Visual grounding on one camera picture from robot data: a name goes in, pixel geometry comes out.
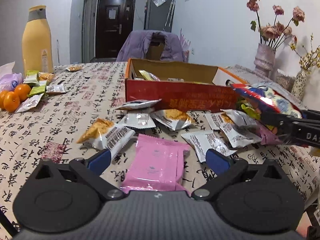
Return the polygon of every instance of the open box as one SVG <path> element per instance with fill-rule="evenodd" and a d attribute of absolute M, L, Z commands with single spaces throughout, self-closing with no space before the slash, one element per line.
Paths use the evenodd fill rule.
<path fill-rule="evenodd" d="M 155 106 L 157 110 L 174 108 L 184 112 L 188 110 L 220 112 L 221 108 L 235 109 L 238 95 L 230 87 L 212 84 L 218 69 L 220 67 L 177 61 L 129 59 L 125 72 L 126 101 L 161 98 L 162 100 Z M 139 70 L 151 72 L 161 81 L 135 80 L 142 78 Z M 232 73 L 229 74 L 233 77 L 233 81 L 246 83 Z M 183 82 L 168 81 L 168 79 L 182 79 Z"/>

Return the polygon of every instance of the pink snack package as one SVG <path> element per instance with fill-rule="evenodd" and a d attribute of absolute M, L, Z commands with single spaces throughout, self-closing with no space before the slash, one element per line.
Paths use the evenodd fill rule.
<path fill-rule="evenodd" d="M 265 127 L 259 121 L 256 122 L 259 127 L 257 128 L 255 134 L 262 138 L 262 141 L 260 142 L 261 145 L 283 144 L 283 142 L 278 138 L 278 136 L 273 134 L 267 127 Z"/>
<path fill-rule="evenodd" d="M 185 143 L 139 134 L 136 157 L 120 188 L 125 193 L 130 190 L 186 190 L 180 184 L 184 151 L 189 151 Z"/>

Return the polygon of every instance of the gray refrigerator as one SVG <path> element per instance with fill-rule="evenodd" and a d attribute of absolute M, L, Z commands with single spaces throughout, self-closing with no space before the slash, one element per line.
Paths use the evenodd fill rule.
<path fill-rule="evenodd" d="M 165 3 L 157 7 L 154 0 L 147 0 L 145 7 L 145 16 L 144 16 L 144 29 L 145 30 L 157 30 L 157 31 L 166 31 L 171 32 L 172 23 L 169 27 L 171 15 L 169 17 L 167 26 L 165 22 L 167 20 L 167 15 L 170 10 L 170 4 L 172 0 L 166 0 Z"/>

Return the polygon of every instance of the yellow thermos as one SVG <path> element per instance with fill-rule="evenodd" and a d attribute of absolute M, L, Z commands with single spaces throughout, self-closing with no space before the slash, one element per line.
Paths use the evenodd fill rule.
<path fill-rule="evenodd" d="M 53 73 L 51 32 L 45 15 L 46 6 L 29 9 L 29 18 L 22 36 L 24 72 L 38 70 Z"/>

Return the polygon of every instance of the door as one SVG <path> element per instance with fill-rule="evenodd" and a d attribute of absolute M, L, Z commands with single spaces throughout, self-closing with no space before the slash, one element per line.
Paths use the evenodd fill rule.
<path fill-rule="evenodd" d="M 92 0 L 84 0 L 82 16 L 82 62 L 89 63 L 90 55 L 90 29 L 91 29 Z"/>
<path fill-rule="evenodd" d="M 135 0 L 98 0 L 96 58 L 116 58 L 133 28 Z"/>

